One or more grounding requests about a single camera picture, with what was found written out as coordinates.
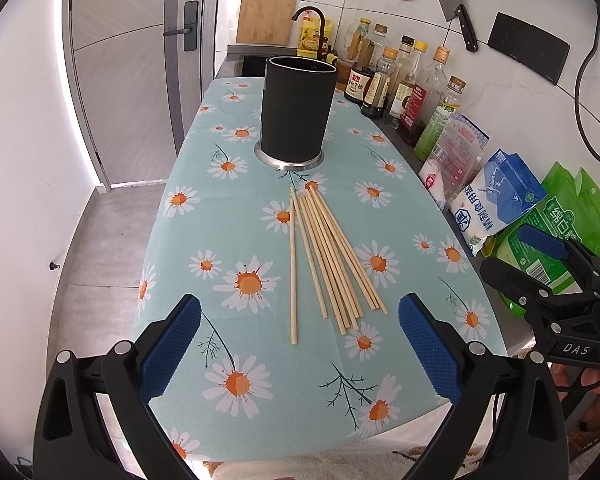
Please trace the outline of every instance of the black cylindrical container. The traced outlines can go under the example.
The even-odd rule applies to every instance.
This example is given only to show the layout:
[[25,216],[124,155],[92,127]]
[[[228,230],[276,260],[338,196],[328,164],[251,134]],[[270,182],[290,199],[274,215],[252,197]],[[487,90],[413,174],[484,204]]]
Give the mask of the black cylindrical container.
[[307,57],[267,59],[260,149],[295,164],[320,155],[338,71]]

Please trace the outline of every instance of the black knife handle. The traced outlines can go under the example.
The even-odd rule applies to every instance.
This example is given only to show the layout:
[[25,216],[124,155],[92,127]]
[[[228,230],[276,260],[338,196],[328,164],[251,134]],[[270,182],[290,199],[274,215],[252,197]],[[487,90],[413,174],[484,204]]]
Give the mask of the black knife handle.
[[460,20],[460,30],[462,30],[462,37],[464,38],[464,44],[469,52],[475,52],[478,50],[478,38],[475,37],[474,26],[471,24],[469,19],[469,13],[466,12],[464,4],[458,6],[456,10],[458,20]]

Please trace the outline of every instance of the pile of chopsticks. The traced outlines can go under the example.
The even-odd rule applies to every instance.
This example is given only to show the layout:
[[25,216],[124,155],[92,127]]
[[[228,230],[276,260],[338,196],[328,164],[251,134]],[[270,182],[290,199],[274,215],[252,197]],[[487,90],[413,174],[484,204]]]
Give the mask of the pile of chopsticks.
[[291,344],[298,343],[298,306],[296,279],[296,223],[300,227],[302,243],[309,260],[311,276],[314,280],[315,292],[323,318],[328,318],[327,306],[322,294],[320,279],[315,268],[315,259],[322,275],[322,282],[327,290],[331,310],[338,323],[340,334],[345,335],[347,328],[358,330],[357,320],[364,316],[358,296],[349,277],[351,275],[358,284],[359,290],[371,310],[387,309],[380,296],[356,257],[351,244],[344,235],[338,221],[329,209],[322,195],[311,188],[304,195],[297,196],[291,190],[290,206],[290,245],[291,245]]

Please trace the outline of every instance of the floral tablecloth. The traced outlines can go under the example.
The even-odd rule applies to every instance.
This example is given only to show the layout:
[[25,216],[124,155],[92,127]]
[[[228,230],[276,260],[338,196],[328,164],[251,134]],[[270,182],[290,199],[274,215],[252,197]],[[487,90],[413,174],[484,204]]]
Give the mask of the floral tablecloth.
[[[206,91],[142,270],[136,335],[185,293],[202,304],[198,333],[165,394],[150,403],[186,460],[325,450],[434,409],[445,399],[398,324],[408,292],[466,340],[506,354],[457,239],[377,127],[337,92],[324,162],[305,173],[275,170],[253,152],[262,87],[260,78],[232,78]],[[310,110],[304,120],[311,128]],[[388,316],[367,308],[360,329],[341,336],[333,314],[320,314],[298,231],[298,345],[290,344],[290,186],[322,193]]]

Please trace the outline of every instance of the silver metal base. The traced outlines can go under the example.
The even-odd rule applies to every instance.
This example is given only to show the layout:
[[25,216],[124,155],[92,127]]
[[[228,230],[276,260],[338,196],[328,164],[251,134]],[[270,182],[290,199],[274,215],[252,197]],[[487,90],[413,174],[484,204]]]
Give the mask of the silver metal base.
[[253,151],[262,162],[264,162],[268,166],[271,166],[272,168],[276,168],[277,170],[282,171],[312,170],[324,160],[324,153],[322,152],[322,150],[320,150],[320,154],[317,157],[312,158],[311,160],[308,160],[306,162],[285,162],[284,160],[277,160],[276,158],[273,158],[272,156],[269,156],[262,151],[262,149],[260,148],[260,141],[256,142]]

